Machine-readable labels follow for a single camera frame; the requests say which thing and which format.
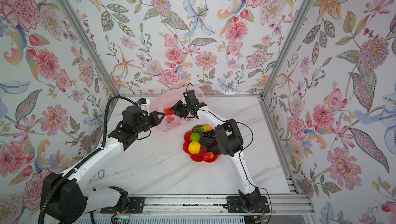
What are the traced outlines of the red chili pepper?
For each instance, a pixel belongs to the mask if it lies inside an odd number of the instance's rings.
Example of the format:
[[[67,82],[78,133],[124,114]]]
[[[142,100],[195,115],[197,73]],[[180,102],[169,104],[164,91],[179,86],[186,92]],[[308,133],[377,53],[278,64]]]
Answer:
[[[171,116],[170,110],[170,108],[163,109],[165,116]]]

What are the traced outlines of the pink plastic bag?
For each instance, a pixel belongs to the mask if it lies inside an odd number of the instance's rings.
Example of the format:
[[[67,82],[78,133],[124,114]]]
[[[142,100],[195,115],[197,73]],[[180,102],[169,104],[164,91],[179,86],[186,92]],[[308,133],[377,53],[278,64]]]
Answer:
[[[196,110],[193,107],[200,106],[204,101],[205,94],[201,89],[187,86],[160,95],[150,105],[150,110],[165,115],[158,129],[170,131],[197,118]]]

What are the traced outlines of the green yellow mango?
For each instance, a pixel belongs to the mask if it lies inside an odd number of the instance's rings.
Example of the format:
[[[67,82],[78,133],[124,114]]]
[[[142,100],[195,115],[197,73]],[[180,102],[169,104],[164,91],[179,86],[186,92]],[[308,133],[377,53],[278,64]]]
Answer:
[[[210,132],[212,130],[213,130],[213,128],[209,125],[197,125],[197,126],[194,126],[192,129],[192,131],[196,132],[196,133]]]

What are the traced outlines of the yellow lemon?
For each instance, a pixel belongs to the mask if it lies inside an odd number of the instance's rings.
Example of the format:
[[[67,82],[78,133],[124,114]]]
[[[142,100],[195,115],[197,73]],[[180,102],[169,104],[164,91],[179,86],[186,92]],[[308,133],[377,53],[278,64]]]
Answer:
[[[199,142],[190,142],[188,145],[188,152],[192,155],[198,155],[201,151],[201,144]]]

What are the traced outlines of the red yellow peach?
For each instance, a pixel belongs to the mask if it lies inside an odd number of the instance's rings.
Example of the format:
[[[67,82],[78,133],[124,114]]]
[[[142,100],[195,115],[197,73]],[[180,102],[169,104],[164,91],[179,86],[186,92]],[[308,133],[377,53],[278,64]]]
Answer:
[[[202,157],[204,161],[210,162],[214,159],[215,155],[213,152],[205,152],[203,153]]]

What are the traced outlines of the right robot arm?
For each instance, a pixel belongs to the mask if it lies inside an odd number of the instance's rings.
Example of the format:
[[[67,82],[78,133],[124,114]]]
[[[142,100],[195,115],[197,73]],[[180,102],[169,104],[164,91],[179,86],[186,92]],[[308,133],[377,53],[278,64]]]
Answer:
[[[253,183],[253,178],[244,159],[244,141],[238,127],[240,123],[232,118],[225,120],[215,114],[207,104],[199,102],[194,90],[184,92],[183,96],[185,100],[179,100],[170,108],[170,111],[180,118],[202,120],[214,129],[219,150],[227,156],[237,176],[241,208],[252,213],[254,208],[260,204],[262,195],[259,187]]]

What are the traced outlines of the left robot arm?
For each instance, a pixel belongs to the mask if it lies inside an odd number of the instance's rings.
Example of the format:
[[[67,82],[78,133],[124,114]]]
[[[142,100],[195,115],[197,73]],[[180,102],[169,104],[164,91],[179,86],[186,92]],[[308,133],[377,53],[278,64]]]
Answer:
[[[84,193],[90,180],[112,159],[125,152],[142,132],[158,126],[166,116],[163,112],[147,113],[139,106],[129,106],[123,119],[111,133],[104,133],[102,145],[76,165],[63,172],[50,173],[42,185],[38,223],[49,215],[62,224],[72,224],[83,214],[100,209],[116,213],[130,207],[128,192],[117,186],[101,191]]]

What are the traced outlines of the green lime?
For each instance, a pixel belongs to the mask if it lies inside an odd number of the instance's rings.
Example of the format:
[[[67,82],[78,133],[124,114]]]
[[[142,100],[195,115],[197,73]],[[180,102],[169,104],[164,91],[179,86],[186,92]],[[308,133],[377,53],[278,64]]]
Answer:
[[[193,132],[191,135],[190,135],[190,140],[192,141],[192,142],[199,142],[200,141],[200,139],[201,139],[201,134],[200,133],[197,133],[197,132]]]

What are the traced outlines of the dark purple grapes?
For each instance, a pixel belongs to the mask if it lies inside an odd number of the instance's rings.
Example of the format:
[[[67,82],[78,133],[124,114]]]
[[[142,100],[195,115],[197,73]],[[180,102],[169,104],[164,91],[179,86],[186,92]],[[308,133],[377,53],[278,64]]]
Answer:
[[[212,138],[213,140],[216,140],[216,133],[215,131],[211,130],[208,132],[205,132],[205,136]]]

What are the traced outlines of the red flower-shaped plate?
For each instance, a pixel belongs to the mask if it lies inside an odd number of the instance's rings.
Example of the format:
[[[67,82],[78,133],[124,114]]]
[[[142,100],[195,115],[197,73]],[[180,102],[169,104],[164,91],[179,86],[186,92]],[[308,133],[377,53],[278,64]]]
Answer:
[[[194,161],[194,162],[206,162],[206,161],[203,160],[202,155],[203,155],[203,153],[207,152],[207,147],[204,147],[204,146],[201,145],[201,151],[200,151],[200,153],[199,153],[198,155],[192,155],[192,154],[190,154],[190,153],[188,152],[188,145],[189,145],[189,143],[191,142],[191,140],[190,140],[189,137],[190,137],[190,135],[191,135],[192,133],[193,133],[192,130],[187,131],[187,132],[185,133],[185,135],[184,135],[184,143],[183,143],[183,150],[184,150],[184,152],[185,152],[186,154],[189,155],[189,157],[191,158],[192,161]],[[220,153],[220,154],[218,154],[218,155],[214,155],[214,159],[213,159],[212,161],[206,162],[206,163],[215,162],[215,161],[217,160],[218,156],[220,156],[221,154],[222,154],[222,153]]]

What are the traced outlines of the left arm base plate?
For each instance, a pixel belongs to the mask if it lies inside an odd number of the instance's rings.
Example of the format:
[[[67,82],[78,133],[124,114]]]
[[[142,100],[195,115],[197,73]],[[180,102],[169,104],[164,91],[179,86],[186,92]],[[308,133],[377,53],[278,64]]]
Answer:
[[[100,209],[101,214],[142,214],[145,197],[128,196],[128,201],[120,200],[116,206]]]

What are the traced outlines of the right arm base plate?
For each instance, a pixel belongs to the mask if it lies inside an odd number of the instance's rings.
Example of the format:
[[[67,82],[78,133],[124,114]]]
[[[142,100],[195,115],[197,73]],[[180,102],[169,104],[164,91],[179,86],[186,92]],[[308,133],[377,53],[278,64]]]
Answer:
[[[225,208],[231,214],[269,214],[270,204],[266,197],[262,196],[252,203],[243,200],[240,196],[227,196]]]

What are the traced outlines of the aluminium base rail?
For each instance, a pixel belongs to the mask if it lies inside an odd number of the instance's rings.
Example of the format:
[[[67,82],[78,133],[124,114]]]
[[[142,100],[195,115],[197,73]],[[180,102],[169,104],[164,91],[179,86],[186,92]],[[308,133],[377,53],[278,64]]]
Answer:
[[[132,216],[166,216],[166,215],[314,215],[314,207],[305,195],[262,193],[270,204],[268,214],[231,214],[225,208],[227,196],[239,195],[130,195],[145,197],[142,214],[120,214]]]

